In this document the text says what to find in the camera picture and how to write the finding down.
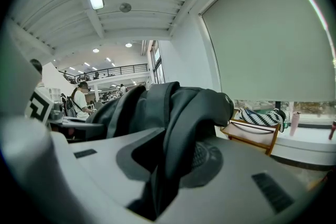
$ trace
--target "black vent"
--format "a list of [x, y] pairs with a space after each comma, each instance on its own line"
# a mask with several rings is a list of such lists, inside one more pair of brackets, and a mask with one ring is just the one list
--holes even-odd
[[276, 213], [286, 209], [293, 199], [266, 173], [252, 175], [253, 180]]
[[94, 154], [94, 153], [97, 153], [97, 151], [95, 151], [91, 148], [89, 150], [75, 152], [74, 155], [78, 159], [78, 158], [83, 158], [85, 156], [89, 156], [89, 155]]

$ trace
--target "column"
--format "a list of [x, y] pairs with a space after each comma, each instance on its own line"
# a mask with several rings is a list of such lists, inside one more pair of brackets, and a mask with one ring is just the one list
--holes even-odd
[[95, 94], [95, 96], [96, 96], [96, 101], [98, 102], [99, 101], [99, 94], [98, 94], [98, 85], [97, 84], [95, 84], [95, 85], [93, 85], [93, 88], [94, 88], [94, 94]]

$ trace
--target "black strap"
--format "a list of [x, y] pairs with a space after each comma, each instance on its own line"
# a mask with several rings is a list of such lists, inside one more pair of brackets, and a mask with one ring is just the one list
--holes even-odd
[[170, 97], [180, 87], [178, 82], [153, 84], [146, 98], [145, 128], [167, 128], [170, 118]]
[[78, 107], [79, 109], [80, 109], [80, 111], [82, 111], [83, 112], [83, 109], [71, 98], [71, 101], [72, 101], [72, 103], [73, 104], [75, 104], [75, 106], [76, 107]]
[[128, 134], [129, 125], [140, 95], [146, 90], [144, 86], [137, 86], [120, 97], [108, 125], [106, 138]]
[[80, 111], [83, 111], [83, 109], [71, 98], [72, 102], [75, 104], [76, 107], [80, 109]]

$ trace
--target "sleeve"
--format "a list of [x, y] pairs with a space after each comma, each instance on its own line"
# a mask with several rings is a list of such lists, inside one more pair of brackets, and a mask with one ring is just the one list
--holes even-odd
[[80, 108], [86, 108], [88, 105], [86, 104], [86, 99], [85, 99], [85, 95], [82, 93], [80, 95], [80, 99], [79, 99], [79, 104]]

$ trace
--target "white shirt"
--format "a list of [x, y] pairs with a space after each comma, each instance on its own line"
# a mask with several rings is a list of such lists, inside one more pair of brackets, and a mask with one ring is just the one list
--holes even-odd
[[120, 88], [121, 95], [124, 95], [126, 93], [126, 87], [123, 86]]
[[[79, 105], [81, 109], [87, 107], [85, 95], [81, 91], [76, 91], [73, 100], [76, 104]], [[86, 120], [89, 117], [89, 113], [81, 111], [75, 104], [73, 104], [73, 107], [75, 108], [75, 111], [77, 113], [77, 118]]]

